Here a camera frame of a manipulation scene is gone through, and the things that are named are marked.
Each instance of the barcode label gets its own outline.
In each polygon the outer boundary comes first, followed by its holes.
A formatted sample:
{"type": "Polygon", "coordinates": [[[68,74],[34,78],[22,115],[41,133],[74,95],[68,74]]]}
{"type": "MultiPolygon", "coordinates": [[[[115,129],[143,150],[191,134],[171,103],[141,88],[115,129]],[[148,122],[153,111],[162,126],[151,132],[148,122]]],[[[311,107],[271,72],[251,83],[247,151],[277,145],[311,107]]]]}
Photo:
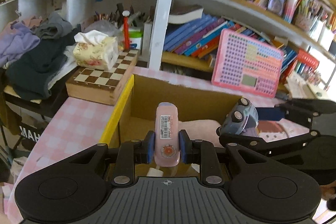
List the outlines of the barcode label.
{"type": "Polygon", "coordinates": [[[161,123],[160,123],[160,139],[165,140],[168,139],[170,140],[170,115],[161,115],[161,123]]]}

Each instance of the chessboard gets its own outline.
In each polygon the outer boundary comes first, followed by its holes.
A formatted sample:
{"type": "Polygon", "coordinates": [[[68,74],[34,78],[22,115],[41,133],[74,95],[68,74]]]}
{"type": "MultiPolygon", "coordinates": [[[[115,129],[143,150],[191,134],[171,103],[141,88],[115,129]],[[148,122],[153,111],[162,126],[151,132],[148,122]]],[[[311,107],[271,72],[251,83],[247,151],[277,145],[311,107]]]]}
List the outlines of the chessboard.
{"type": "Polygon", "coordinates": [[[138,50],[124,50],[109,71],[79,67],[66,83],[68,95],[115,105],[137,64],[138,50]]]}

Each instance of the purple sweater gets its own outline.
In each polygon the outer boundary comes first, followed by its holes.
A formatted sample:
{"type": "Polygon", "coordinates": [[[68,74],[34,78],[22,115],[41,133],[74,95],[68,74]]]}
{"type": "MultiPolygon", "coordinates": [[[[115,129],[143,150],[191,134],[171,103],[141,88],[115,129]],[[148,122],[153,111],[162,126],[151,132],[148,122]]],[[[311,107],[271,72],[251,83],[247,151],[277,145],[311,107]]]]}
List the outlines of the purple sweater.
{"type": "Polygon", "coordinates": [[[5,34],[0,39],[0,67],[9,61],[18,60],[40,43],[40,39],[22,23],[13,24],[11,29],[12,34],[5,34]]]}

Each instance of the pink cushion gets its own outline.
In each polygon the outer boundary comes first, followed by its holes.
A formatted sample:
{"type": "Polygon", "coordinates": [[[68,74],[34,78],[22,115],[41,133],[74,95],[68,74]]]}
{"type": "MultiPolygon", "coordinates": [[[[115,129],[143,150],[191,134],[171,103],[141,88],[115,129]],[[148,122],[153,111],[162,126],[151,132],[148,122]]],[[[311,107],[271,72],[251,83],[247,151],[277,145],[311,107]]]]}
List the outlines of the pink cushion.
{"type": "Polygon", "coordinates": [[[216,129],[221,125],[213,120],[197,120],[189,122],[179,122],[179,130],[185,129],[191,140],[201,139],[212,142],[215,147],[223,147],[219,143],[216,129]]]}

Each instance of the red pen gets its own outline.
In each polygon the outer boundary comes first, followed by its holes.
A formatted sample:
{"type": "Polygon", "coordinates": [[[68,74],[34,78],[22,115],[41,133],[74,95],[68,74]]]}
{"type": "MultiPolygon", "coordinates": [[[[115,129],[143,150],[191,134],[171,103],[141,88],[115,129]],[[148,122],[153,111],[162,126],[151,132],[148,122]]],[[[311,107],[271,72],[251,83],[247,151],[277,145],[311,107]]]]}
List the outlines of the red pen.
{"type": "Polygon", "coordinates": [[[123,11],[124,16],[124,37],[125,37],[125,49],[129,50],[129,34],[128,34],[128,17],[130,12],[125,10],[123,11]]]}

